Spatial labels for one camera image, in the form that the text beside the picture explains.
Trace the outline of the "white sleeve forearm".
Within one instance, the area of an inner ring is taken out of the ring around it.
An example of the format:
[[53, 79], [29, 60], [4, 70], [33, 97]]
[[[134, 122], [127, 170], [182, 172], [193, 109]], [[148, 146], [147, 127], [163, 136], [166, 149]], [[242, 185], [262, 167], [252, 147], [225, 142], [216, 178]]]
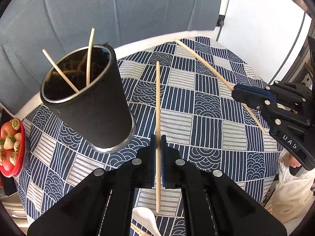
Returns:
[[289, 152], [283, 150], [279, 158], [279, 182], [265, 209], [283, 224], [306, 215], [314, 202], [314, 169], [300, 176], [290, 173]]

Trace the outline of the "person's right hand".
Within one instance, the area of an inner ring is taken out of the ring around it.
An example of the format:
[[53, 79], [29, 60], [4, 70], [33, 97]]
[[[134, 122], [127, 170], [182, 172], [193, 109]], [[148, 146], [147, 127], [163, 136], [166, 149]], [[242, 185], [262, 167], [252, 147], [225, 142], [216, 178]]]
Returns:
[[296, 167], [301, 166], [300, 162], [291, 154], [289, 154], [289, 156], [288, 156], [288, 162], [292, 168], [296, 168]]

